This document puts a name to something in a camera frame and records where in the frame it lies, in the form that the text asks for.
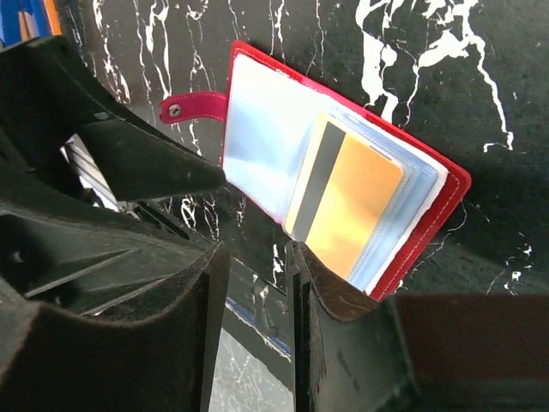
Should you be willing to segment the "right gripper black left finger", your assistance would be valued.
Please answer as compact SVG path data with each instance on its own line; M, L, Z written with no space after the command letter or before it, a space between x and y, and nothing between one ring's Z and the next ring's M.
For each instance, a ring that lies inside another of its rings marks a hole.
M2 410L207 410L229 269L109 210L2 203Z

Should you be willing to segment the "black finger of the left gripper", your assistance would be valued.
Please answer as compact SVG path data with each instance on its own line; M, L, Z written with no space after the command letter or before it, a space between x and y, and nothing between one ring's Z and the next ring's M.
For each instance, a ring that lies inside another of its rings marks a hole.
M72 136L118 200L216 190L226 182L220 167L117 102L63 36L2 49L2 160L48 179Z

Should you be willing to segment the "red leather card holder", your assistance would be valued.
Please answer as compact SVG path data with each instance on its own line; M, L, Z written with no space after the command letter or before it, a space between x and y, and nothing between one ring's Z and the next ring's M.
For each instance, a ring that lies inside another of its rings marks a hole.
M435 149L243 41L225 93L160 107L167 124L223 123L227 181L374 300L395 290L471 185Z

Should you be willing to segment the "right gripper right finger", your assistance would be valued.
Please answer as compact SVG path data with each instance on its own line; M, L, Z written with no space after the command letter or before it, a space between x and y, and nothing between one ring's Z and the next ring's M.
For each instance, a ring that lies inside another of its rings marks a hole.
M419 410L394 302L371 299L302 242L286 246L286 279L295 410Z

